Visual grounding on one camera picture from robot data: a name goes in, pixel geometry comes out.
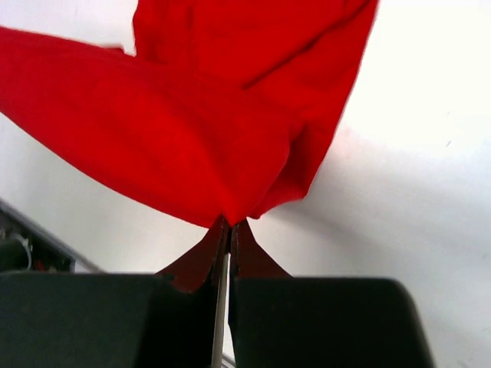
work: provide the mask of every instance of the red fabric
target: red fabric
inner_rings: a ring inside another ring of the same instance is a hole
[[[198,225],[306,195],[376,0],[140,0],[137,56],[0,28],[0,111],[112,189]]]

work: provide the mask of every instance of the red cloth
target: red cloth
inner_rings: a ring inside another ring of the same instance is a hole
[[[0,28],[0,111],[110,188],[198,225],[306,195],[377,0],[140,0],[137,56]]]

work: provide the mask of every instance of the cloth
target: cloth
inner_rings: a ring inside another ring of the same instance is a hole
[[[197,225],[301,199],[376,0],[140,0],[137,56],[0,28],[0,111],[83,173]]]

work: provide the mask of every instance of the white surface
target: white surface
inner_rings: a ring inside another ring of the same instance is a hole
[[[0,0],[0,25],[132,51],[135,5]],[[490,1],[382,1],[309,197],[252,222],[293,274],[402,281],[446,368],[491,366],[490,36]],[[5,118],[0,173],[1,198],[108,271],[158,270],[204,233],[99,185]]]

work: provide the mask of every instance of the folded red cloth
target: folded red cloth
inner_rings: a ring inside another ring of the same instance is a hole
[[[306,195],[376,4],[140,0],[136,57],[0,28],[0,111],[132,199],[234,224]]]

